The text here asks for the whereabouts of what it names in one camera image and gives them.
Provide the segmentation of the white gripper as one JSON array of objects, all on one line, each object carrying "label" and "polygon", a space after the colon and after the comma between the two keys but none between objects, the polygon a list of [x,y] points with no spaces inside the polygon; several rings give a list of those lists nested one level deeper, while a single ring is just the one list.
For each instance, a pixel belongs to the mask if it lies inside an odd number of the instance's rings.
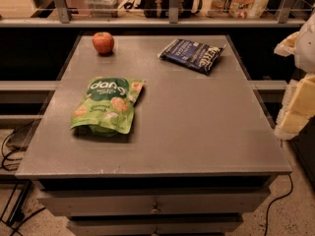
[{"label": "white gripper", "polygon": [[[315,72],[315,14],[301,27],[277,44],[274,53],[286,57],[294,54],[295,66],[306,73]],[[286,87],[282,109],[275,128],[280,140],[291,140],[315,116],[315,75],[299,82],[291,80]]]}]

